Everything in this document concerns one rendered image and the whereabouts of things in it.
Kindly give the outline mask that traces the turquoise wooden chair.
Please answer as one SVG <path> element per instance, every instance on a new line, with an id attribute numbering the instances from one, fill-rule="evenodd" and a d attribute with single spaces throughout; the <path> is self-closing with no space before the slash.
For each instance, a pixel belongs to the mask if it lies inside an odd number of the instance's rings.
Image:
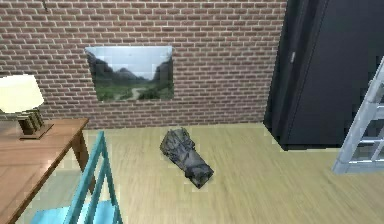
<path id="1" fill-rule="evenodd" d="M 85 202 L 99 158 L 102 158 L 91 199 Z M 30 224 L 123 224 L 103 131 L 97 135 L 71 204 L 40 210 Z"/>

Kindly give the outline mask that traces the brown wooden table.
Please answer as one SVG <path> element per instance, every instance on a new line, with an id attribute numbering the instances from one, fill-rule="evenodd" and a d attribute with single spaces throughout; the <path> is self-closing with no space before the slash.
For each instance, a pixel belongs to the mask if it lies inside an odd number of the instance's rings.
<path id="1" fill-rule="evenodd" d="M 28 204 L 73 149 L 81 170 L 89 154 L 83 137 L 88 118 L 53 119 L 39 140 L 20 140 L 15 121 L 0 121 L 0 224 L 15 224 Z"/>

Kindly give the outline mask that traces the framed landscape picture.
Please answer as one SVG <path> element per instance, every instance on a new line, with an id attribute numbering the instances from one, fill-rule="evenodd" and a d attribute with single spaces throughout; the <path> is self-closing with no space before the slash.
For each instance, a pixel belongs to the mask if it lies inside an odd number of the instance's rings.
<path id="1" fill-rule="evenodd" d="M 174 96 L 171 46 L 91 46 L 85 53 L 99 101 Z"/>

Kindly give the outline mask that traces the white shade table lamp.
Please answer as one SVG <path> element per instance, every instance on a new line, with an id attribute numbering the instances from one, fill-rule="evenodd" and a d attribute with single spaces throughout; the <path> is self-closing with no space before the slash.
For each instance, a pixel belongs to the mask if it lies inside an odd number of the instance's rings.
<path id="1" fill-rule="evenodd" d="M 17 113 L 21 139 L 40 139 L 52 124 L 42 119 L 39 106 L 44 103 L 34 75 L 10 75 L 0 78 L 0 110 Z"/>

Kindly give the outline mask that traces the grey metal ladder frame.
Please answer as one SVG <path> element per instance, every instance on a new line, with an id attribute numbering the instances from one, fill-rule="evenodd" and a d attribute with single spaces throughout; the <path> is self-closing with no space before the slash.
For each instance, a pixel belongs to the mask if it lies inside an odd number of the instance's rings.
<path id="1" fill-rule="evenodd" d="M 384 126 L 374 137 L 365 136 L 364 133 L 371 121 L 384 120 L 384 56 L 369 82 L 369 88 L 356 116 L 349 128 L 338 156 L 332 166 L 335 174 L 362 173 L 384 171 L 384 158 L 379 154 L 384 149 Z M 359 144 L 371 144 L 367 159 L 353 159 Z"/>

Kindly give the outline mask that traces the black room door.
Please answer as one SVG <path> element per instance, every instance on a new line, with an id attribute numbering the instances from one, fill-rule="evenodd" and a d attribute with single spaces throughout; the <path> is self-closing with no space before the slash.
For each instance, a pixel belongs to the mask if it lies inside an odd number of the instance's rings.
<path id="1" fill-rule="evenodd" d="M 284 150 L 338 148 L 384 57 L 384 0 L 287 0 L 264 124 Z"/>

